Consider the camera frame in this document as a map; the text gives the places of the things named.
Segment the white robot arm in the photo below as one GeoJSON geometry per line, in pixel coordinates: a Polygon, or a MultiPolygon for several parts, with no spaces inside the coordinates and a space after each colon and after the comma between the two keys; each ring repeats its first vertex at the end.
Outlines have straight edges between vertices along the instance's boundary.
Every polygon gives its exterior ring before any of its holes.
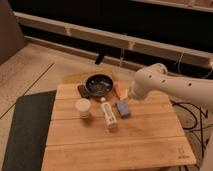
{"type": "Polygon", "coordinates": [[[170,76],[165,65],[156,63],[135,73],[128,98],[144,100],[153,90],[189,101],[213,114],[213,80],[170,76]]]}

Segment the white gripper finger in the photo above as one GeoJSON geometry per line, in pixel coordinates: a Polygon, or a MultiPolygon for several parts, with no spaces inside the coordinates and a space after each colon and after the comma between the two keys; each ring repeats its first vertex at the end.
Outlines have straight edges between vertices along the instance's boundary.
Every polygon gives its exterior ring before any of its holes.
{"type": "Polygon", "coordinates": [[[121,96],[120,96],[120,100],[126,100],[126,99],[129,98],[129,96],[128,96],[128,91],[129,91],[128,89],[122,90],[121,96]]]}

